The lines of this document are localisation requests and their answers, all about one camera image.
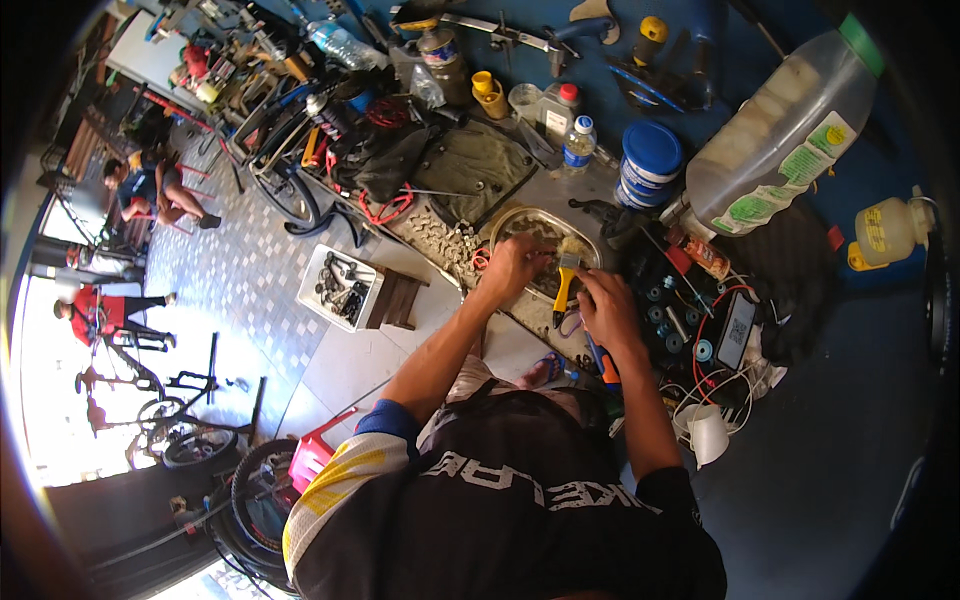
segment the yellow brush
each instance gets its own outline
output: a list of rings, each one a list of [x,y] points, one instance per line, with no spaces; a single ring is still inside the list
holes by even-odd
[[[557,299],[553,301],[554,329],[559,329],[560,323],[564,321],[564,314],[566,314],[566,297],[570,293],[570,282],[573,281],[573,269],[579,266],[579,255],[560,255],[560,266],[557,268],[557,271],[560,273],[560,290],[557,292]]]

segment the yellow bottle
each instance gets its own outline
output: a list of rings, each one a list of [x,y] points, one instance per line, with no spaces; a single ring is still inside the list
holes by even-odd
[[[473,82],[473,97],[483,107],[491,119],[500,120],[507,116],[507,96],[503,86],[493,78],[490,71],[479,71],[470,78]]]

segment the red bottle cap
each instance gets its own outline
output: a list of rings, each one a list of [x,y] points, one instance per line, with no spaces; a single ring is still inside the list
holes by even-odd
[[[579,90],[574,84],[563,84],[560,86],[560,97],[568,102],[576,100],[578,92]]]

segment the foot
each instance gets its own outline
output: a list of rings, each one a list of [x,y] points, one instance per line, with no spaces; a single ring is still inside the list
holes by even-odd
[[[550,352],[534,363],[526,373],[514,382],[521,390],[536,390],[557,379],[564,370],[564,360],[556,352]]]
[[[197,227],[201,229],[216,229],[220,226],[220,217],[211,214],[205,214],[200,218]]]

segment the shorts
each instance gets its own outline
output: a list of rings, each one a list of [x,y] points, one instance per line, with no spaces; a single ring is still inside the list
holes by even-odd
[[[473,354],[468,354],[467,359],[464,361],[464,366],[460,368],[460,372],[457,373],[457,378],[454,379],[453,385],[450,386],[450,391],[446,394],[446,400],[444,404],[452,404],[453,402],[462,402],[467,398],[473,396],[473,393],[480,389],[480,386],[487,383],[491,378],[496,379],[493,376],[493,373],[490,371],[490,368],[487,366],[487,363],[483,362],[480,358],[474,356]],[[510,381],[504,381],[503,379],[497,379],[496,385],[493,386],[493,389],[490,390],[489,396],[496,396],[498,394],[506,394],[508,392],[515,392],[519,388]],[[537,394],[552,400],[557,406],[563,408],[571,417],[576,419],[577,422],[583,425],[581,420],[580,413],[580,404],[577,402],[577,398],[568,392],[563,392],[561,390],[549,390],[546,388],[540,388],[533,390]],[[430,420],[427,421],[426,425],[423,427],[420,435],[417,437],[417,447],[420,447],[424,440],[433,432],[436,426],[437,416],[441,411],[437,411],[433,414]]]
[[[167,191],[167,186],[171,183],[180,183],[180,171],[178,171],[176,168],[167,169],[163,172],[163,181],[161,183],[163,184],[164,192]]]

